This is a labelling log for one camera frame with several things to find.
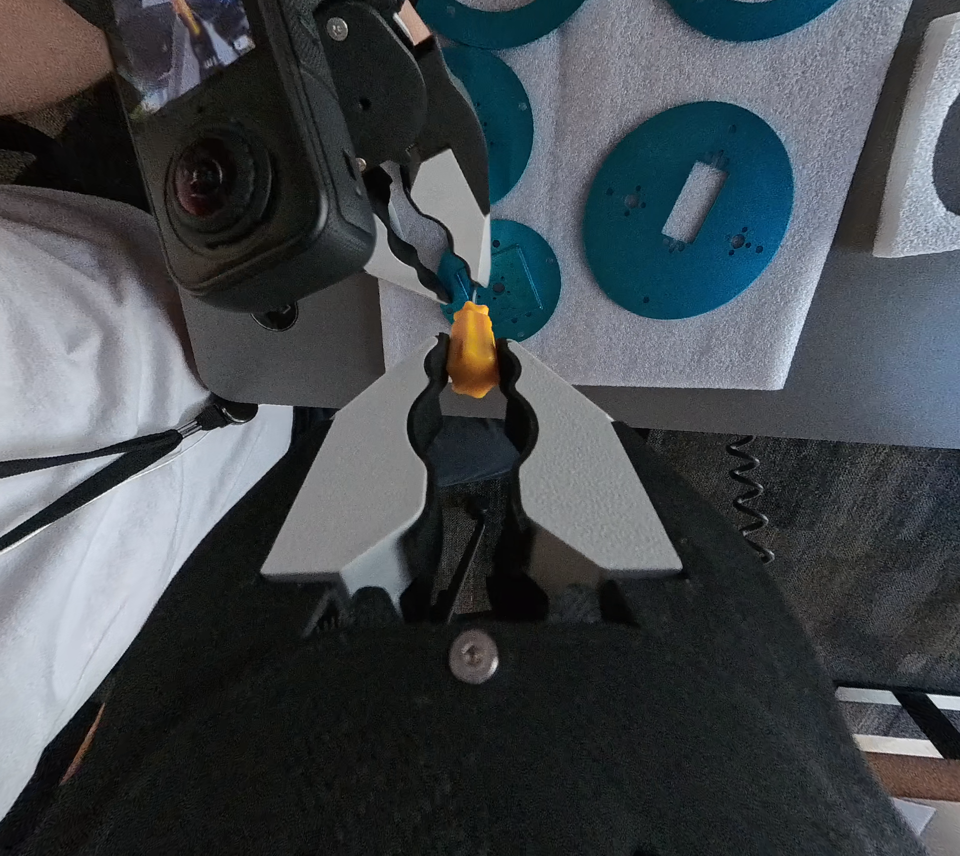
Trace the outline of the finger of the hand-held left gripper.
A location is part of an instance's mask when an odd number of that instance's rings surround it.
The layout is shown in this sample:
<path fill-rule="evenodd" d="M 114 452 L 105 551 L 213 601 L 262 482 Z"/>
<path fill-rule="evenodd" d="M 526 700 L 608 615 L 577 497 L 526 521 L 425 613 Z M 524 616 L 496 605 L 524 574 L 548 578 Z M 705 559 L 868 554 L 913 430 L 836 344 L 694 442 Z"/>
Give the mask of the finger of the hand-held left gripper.
<path fill-rule="evenodd" d="M 400 223 L 392 200 L 391 177 L 375 167 L 364 173 L 367 198 L 376 217 L 373 252 L 365 272 L 440 305 L 450 303 L 450 292 L 438 275 L 422 263 L 417 250 L 399 234 Z"/>
<path fill-rule="evenodd" d="M 489 285 L 492 263 L 491 217 L 474 195 L 450 148 L 417 167 L 408 196 L 414 208 L 444 231 L 448 248 L 477 287 Z"/>

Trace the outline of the orange-handled screwdriver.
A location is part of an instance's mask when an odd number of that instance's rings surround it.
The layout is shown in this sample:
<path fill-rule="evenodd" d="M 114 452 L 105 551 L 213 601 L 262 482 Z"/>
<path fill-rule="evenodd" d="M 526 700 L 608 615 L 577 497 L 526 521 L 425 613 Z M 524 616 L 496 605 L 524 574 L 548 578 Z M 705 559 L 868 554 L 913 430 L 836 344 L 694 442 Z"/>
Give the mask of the orange-handled screwdriver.
<path fill-rule="evenodd" d="M 486 305 L 466 301 L 453 315 L 446 370 L 453 392 L 483 398 L 499 384 L 497 340 Z"/>

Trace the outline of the person's left forearm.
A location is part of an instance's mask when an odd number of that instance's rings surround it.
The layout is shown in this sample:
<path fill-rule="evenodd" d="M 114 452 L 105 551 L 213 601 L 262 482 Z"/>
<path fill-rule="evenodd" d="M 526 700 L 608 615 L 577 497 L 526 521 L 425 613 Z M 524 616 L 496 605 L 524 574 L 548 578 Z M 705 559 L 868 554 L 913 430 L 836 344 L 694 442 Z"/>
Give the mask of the person's left forearm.
<path fill-rule="evenodd" d="M 113 69 L 103 33 L 63 0 L 1 0 L 1 113 L 59 103 Z"/>

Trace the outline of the white foam sheet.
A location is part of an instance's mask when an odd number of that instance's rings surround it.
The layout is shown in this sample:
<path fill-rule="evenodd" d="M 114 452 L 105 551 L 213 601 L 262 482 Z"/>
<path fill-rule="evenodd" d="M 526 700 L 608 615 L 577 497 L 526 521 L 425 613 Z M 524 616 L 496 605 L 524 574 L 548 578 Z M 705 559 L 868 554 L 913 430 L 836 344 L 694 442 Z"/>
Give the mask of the white foam sheet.
<path fill-rule="evenodd" d="M 503 59 L 529 97 L 532 154 L 491 213 L 532 227 L 558 260 L 558 305 L 529 350 L 572 384 L 780 390 L 912 2 L 421 0 L 446 41 Z M 595 281 L 584 207 L 624 136 L 702 101 L 743 106 L 780 136 L 791 222 L 739 297 L 690 319 L 645 318 Z M 696 164 L 664 232 L 691 241 L 722 180 Z"/>

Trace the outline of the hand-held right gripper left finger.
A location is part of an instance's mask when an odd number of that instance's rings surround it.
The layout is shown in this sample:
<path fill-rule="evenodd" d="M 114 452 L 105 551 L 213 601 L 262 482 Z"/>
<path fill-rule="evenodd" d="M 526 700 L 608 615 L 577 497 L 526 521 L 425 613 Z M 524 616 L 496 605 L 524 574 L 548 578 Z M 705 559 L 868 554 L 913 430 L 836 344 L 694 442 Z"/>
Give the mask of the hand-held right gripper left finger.
<path fill-rule="evenodd" d="M 437 401 L 448 339 L 430 337 L 343 407 L 261 566 L 270 581 L 329 583 L 347 596 L 401 596 L 421 568 L 412 532 L 427 505 L 428 468 L 411 439 L 421 397 Z"/>

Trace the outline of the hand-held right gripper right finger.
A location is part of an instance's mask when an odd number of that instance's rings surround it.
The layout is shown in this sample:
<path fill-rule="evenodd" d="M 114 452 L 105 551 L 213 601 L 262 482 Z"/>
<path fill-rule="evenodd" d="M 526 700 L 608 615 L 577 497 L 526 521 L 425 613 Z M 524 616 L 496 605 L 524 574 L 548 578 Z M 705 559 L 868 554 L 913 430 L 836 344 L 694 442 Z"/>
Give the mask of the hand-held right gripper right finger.
<path fill-rule="evenodd" d="M 511 564 L 536 583 L 669 578 L 682 562 L 613 419 L 512 340 L 498 343 Z"/>

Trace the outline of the large blue disc rectangular cutout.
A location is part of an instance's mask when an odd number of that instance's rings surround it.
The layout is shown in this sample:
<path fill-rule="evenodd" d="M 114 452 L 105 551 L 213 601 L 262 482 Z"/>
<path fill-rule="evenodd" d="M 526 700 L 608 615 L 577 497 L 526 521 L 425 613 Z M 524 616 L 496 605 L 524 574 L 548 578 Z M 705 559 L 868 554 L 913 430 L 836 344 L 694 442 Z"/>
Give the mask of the large blue disc rectangular cutout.
<path fill-rule="evenodd" d="M 723 180 L 687 241 L 665 226 L 696 164 Z M 673 106 L 630 131 L 601 165 L 583 211 L 585 260 L 622 308 L 656 320 L 697 317 L 766 271 L 794 198 L 786 145 L 761 116 L 727 102 Z"/>

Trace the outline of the blue round plate with bracket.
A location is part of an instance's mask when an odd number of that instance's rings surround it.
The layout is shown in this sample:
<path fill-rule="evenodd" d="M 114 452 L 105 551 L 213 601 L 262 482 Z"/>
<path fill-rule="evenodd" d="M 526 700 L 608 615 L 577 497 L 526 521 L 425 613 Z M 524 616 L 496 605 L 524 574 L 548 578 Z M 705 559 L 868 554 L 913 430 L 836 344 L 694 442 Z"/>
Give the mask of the blue round plate with bracket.
<path fill-rule="evenodd" d="M 450 250 L 438 264 L 438 278 L 452 301 L 441 308 L 449 323 L 464 303 L 476 296 L 486 305 L 493 334 L 522 342 L 549 321 L 561 295 L 557 257 L 532 227 L 494 219 L 490 224 L 490 274 L 486 288 L 474 288 L 462 261 Z"/>

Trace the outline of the small blue round disc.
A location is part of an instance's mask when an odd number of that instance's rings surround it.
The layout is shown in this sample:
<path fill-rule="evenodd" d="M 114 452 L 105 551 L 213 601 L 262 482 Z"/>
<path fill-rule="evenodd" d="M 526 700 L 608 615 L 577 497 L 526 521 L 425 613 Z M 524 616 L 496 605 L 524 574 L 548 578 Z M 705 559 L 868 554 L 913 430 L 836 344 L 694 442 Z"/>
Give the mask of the small blue round disc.
<path fill-rule="evenodd" d="M 450 45 L 443 54 L 451 73 L 470 96 L 484 131 L 490 201 L 503 200 L 521 181 L 534 143 L 534 121 L 522 81 L 494 53 Z"/>

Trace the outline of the white foam block round hole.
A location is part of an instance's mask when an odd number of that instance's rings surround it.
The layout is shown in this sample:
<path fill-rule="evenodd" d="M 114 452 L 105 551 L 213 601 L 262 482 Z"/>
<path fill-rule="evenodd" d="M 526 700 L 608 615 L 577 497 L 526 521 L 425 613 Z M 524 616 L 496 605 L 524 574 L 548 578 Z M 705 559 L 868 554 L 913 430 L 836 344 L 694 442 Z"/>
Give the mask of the white foam block round hole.
<path fill-rule="evenodd" d="M 959 249 L 959 14 L 926 29 L 904 100 L 872 254 L 903 258 Z"/>

